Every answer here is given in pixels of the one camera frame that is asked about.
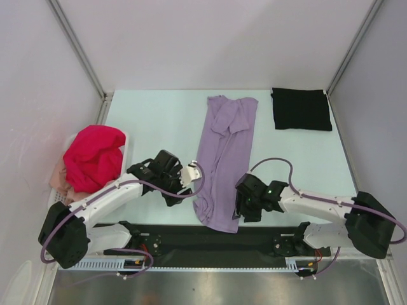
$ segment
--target white wall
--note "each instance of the white wall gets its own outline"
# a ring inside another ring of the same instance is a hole
[[[60,0],[107,91],[327,88],[373,0]]]
[[[407,1],[384,4],[332,96],[361,187],[405,225],[406,15]],[[391,250],[407,283],[407,244]]]
[[[19,304],[4,293],[25,261],[26,299],[35,293],[48,180],[65,138],[94,122],[100,100],[46,1],[0,1],[0,41],[0,298],[8,305]]]

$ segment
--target magenta garment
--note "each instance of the magenta garment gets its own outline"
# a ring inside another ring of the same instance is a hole
[[[211,229],[237,232],[235,184],[249,170],[257,104],[251,97],[208,98],[197,156],[206,180],[193,206],[200,222]],[[195,182],[195,189],[200,183]]]

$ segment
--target laundry basket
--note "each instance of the laundry basket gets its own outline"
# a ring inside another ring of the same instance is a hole
[[[128,134],[126,132],[123,132],[126,136],[125,140],[125,145],[120,147],[121,152],[123,153],[123,161],[121,163],[121,172],[120,174],[123,175],[126,171],[126,159],[127,159],[127,151],[128,151]],[[74,139],[76,138],[78,134],[75,133],[74,135],[71,135],[64,144],[64,152],[68,150],[69,146],[71,146],[72,142],[74,142]],[[56,189],[51,190],[50,194],[50,199],[48,199],[48,208],[50,208],[54,203],[61,201],[65,202],[66,197],[58,192]]]

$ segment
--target shiny metal surface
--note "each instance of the shiny metal surface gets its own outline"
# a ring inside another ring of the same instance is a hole
[[[150,272],[123,281],[115,276],[62,288],[95,275],[59,271],[48,305],[385,305],[376,261],[338,261],[315,280],[289,273]]]

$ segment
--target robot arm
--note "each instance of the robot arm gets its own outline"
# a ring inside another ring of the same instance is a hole
[[[280,181],[272,181],[267,186],[250,173],[238,181],[236,189],[236,213],[243,216],[245,222],[260,221],[262,210],[307,214],[331,222],[304,222],[299,226],[301,239],[312,248],[353,246],[376,259],[383,259],[387,254],[396,226],[394,222],[352,207],[366,207],[394,219],[369,193],[359,192],[355,198],[319,195],[297,191]]]
[[[160,151],[155,159],[132,165],[119,179],[91,196],[70,206],[62,202],[52,205],[38,240],[63,268],[72,267],[86,254],[124,248],[132,238],[126,226],[94,226],[126,202],[157,188],[169,207],[178,204],[194,196],[185,187],[200,177],[194,162],[183,167],[174,155]]]
[[[194,196],[204,181],[195,193],[185,188],[201,177],[196,166],[199,167],[191,163],[183,167],[175,156],[160,151],[155,159],[132,165],[115,182],[84,200],[68,207],[57,202],[49,209],[38,238],[43,246],[41,253],[46,249],[63,268],[70,268],[86,254],[124,248],[132,239],[131,228],[126,224],[95,225],[124,203],[154,189],[162,193],[169,207]],[[236,189],[236,213],[243,216],[245,222],[260,221],[262,210],[307,214],[330,223],[304,222],[295,234],[296,240],[312,248],[355,246],[377,259],[383,259],[387,254],[395,228],[394,221],[390,220],[394,217],[368,193],[359,192],[355,198],[317,195],[298,191],[285,182],[272,181],[266,185],[251,173],[238,181]]]

